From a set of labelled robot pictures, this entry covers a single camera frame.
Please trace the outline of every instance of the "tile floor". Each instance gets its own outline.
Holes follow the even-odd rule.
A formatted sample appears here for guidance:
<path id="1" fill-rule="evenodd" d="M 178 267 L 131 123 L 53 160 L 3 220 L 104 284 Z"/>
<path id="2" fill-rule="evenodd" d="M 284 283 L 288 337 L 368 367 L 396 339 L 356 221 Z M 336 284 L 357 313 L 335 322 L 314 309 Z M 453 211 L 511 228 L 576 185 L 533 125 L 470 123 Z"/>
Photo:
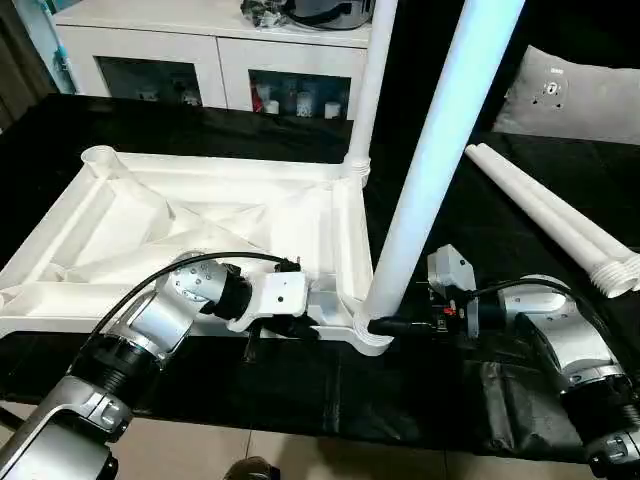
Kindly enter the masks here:
<path id="1" fill-rule="evenodd" d="M 25 417 L 33 407 L 3 402 Z M 0 443 L 9 437 L 0 427 Z M 119 480 L 218 480 L 264 457 L 283 480 L 589 480 L 584 465 L 477 457 L 234 428 L 136 419 L 113 447 Z"/>

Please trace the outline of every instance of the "threaded pipe end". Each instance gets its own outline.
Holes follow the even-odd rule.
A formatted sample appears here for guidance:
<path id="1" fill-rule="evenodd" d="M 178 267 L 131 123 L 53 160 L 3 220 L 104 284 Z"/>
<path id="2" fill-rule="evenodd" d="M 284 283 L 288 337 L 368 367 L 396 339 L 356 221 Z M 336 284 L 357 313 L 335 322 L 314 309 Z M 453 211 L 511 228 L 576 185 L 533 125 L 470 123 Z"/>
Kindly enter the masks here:
<path id="1" fill-rule="evenodd" d="M 591 273 L 590 278 L 607 298 L 615 298 L 631 290 L 639 280 L 637 275 L 617 260 L 600 266 Z"/>
<path id="2" fill-rule="evenodd" d="M 631 272 L 632 275 L 638 277 L 638 283 L 633 287 L 633 291 L 640 290 L 640 255 L 634 253 L 630 258 L 624 261 L 623 265 Z"/>

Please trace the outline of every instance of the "black tablecloth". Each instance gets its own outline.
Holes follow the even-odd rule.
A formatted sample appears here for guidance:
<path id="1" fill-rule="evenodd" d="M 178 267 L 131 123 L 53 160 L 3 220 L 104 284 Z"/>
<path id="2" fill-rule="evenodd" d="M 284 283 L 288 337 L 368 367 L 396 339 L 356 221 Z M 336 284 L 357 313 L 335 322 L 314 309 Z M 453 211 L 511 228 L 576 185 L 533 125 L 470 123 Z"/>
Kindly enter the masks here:
<path id="1" fill-rule="evenodd" d="M 51 96 L 0 135 L 6 262 L 96 144 L 121 151 L 338 163 L 349 124 L 143 102 Z M 633 146 L 479 134 L 630 247 L 640 247 Z M 377 259 L 415 139 L 374 142 L 365 189 Z M 463 158 L 426 252 L 453 244 L 479 283 L 528 273 L 557 277 L 606 315 L 616 348 L 635 374 L 637 295 L 604 300 L 586 275 L 475 166 Z M 415 278 L 424 278 L 421 261 Z M 420 314 L 420 296 L 403 309 Z M 82 335 L 16 333 L 0 340 L 0 395 L 37 402 L 64 373 Z M 242 339 L 190 338 L 137 408 L 139 415 L 242 428 L 580 461 L 574 429 L 523 341 L 394 342 L 368 358 L 347 344 L 263 341 L 242 363 Z"/>

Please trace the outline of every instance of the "black cable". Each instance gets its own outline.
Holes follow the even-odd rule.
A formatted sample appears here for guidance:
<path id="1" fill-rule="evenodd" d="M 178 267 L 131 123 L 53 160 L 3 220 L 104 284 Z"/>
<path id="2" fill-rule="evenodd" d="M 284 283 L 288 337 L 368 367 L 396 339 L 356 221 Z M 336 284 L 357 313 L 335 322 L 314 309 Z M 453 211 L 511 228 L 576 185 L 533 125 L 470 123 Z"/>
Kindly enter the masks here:
<path id="1" fill-rule="evenodd" d="M 507 280 L 505 282 L 496 283 L 495 285 L 491 285 L 486 288 L 480 288 L 477 290 L 472 290 L 467 292 L 467 296 L 469 299 L 476 298 L 481 295 L 487 295 L 489 293 L 495 293 L 500 290 L 504 290 L 505 288 L 516 287 L 518 285 L 544 285 L 545 287 L 553 288 L 554 290 L 559 291 L 560 293 L 565 294 L 566 296 L 572 298 L 577 304 L 585 307 L 589 312 L 591 318 L 587 318 L 589 322 L 600 332 L 600 334 L 604 334 L 607 337 L 611 337 L 611 333 L 609 332 L 609 328 L 604 323 L 604 321 L 598 315 L 595 307 L 589 302 L 587 297 L 584 295 L 572 290 L 558 282 L 554 282 L 552 280 L 545 280 L 542 278 L 519 278 L 518 280 Z"/>
<path id="2" fill-rule="evenodd" d="M 167 275 L 173 272 L 174 270 L 177 270 L 178 268 L 191 265 L 192 263 L 203 262 L 205 260 L 216 260 L 218 258 L 256 258 L 258 260 L 267 260 L 267 261 L 276 262 L 276 263 L 282 263 L 287 261 L 287 259 L 285 258 L 276 257 L 274 255 L 268 255 L 266 253 L 221 252 L 221 253 L 203 253 L 202 255 L 196 255 L 195 257 L 185 258 L 178 262 L 167 265 L 161 270 L 158 270 L 157 272 L 149 275 L 147 278 L 141 281 L 138 285 L 133 287 L 129 291 L 129 293 L 127 293 L 124 297 L 122 297 L 120 301 L 116 303 L 113 306 L 113 308 L 111 308 L 111 310 L 107 312 L 107 314 L 104 317 L 102 317 L 102 319 L 96 324 L 96 326 L 93 327 L 93 330 L 89 334 L 89 337 L 84 342 L 82 347 L 80 347 L 80 350 L 78 350 L 78 353 L 76 354 L 75 358 L 71 362 L 71 365 L 67 370 L 67 373 L 69 373 L 73 369 L 76 361 L 78 360 L 78 358 L 80 357 L 80 355 L 82 354 L 86 346 L 95 338 L 96 335 L 98 335 L 102 331 L 105 325 L 109 323 L 109 320 L 111 320 L 113 316 L 122 309 L 122 307 L 124 307 L 131 299 L 133 299 L 136 295 L 138 295 L 147 285 L 149 285 L 151 282 L 156 281 L 158 278 L 164 275 Z"/>

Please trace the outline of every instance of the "white pipe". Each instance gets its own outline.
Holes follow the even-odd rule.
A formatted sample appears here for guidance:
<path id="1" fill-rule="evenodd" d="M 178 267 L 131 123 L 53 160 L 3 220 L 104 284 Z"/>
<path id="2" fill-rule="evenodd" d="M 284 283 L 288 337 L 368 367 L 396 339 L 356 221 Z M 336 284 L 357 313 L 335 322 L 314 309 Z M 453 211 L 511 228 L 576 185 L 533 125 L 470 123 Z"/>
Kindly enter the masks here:
<path id="1" fill-rule="evenodd" d="M 400 306 L 523 5 L 524 0 L 465 2 L 364 302 L 362 323 L 367 317 L 393 315 Z"/>
<path id="2" fill-rule="evenodd" d="M 371 145 L 373 125 L 376 121 L 384 67 L 387 63 L 397 6 L 398 0 L 378 0 L 376 2 L 369 48 L 367 49 L 367 66 L 360 87 L 358 109 L 351 131 L 349 151 L 344 157 L 344 164 L 348 172 L 360 175 L 363 184 L 366 183 L 370 171 L 369 146 Z"/>
<path id="3" fill-rule="evenodd" d="M 640 278 L 640 255 L 631 251 L 626 245 L 600 228 L 588 217 L 578 212 L 544 185 L 524 173 L 491 147 L 481 143 L 477 146 L 477 149 L 479 152 L 483 152 L 483 154 L 486 152 L 494 161 L 508 169 L 514 181 L 519 182 L 525 188 L 531 190 L 534 195 L 564 218 L 565 221 L 569 222 L 573 228 L 602 250 L 608 257 L 620 261 L 632 274 Z M 640 290 L 640 281 L 633 290 Z"/>
<path id="4" fill-rule="evenodd" d="M 466 154 L 589 274 L 591 281 L 607 297 L 617 297 L 635 286 L 637 278 L 620 262 L 610 259 L 531 190 L 514 182 L 510 172 L 484 150 L 469 145 Z"/>

